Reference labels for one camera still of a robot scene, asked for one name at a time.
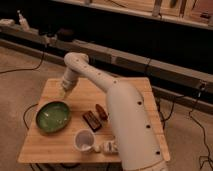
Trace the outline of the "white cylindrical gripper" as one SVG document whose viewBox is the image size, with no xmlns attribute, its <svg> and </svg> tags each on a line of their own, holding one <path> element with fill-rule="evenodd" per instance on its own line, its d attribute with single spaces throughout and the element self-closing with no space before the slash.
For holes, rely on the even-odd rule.
<svg viewBox="0 0 213 171">
<path fill-rule="evenodd" d="M 66 99 L 71 90 L 77 85 L 79 74 L 70 68 L 66 68 L 62 76 L 61 86 L 63 88 L 63 99 Z"/>
</svg>

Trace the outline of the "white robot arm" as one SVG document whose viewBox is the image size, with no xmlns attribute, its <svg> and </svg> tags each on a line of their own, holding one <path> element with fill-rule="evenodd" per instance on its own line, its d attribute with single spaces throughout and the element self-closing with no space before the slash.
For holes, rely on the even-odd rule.
<svg viewBox="0 0 213 171">
<path fill-rule="evenodd" d="M 91 66 L 84 53 L 67 53 L 64 62 L 67 68 L 61 86 L 65 92 L 74 89 L 82 74 L 106 93 L 109 122 L 123 170 L 168 171 L 139 90 Z"/>
</svg>

